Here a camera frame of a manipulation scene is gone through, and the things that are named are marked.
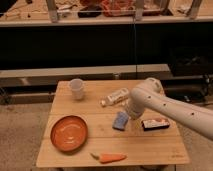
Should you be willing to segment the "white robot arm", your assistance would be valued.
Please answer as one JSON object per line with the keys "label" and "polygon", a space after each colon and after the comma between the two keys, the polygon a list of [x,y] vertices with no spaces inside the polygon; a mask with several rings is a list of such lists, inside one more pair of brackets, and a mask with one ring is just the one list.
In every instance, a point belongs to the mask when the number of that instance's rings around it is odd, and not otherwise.
{"label": "white robot arm", "polygon": [[146,109],[156,111],[213,141],[213,110],[181,102],[160,94],[161,82],[147,78],[133,87],[125,111],[138,119]]}

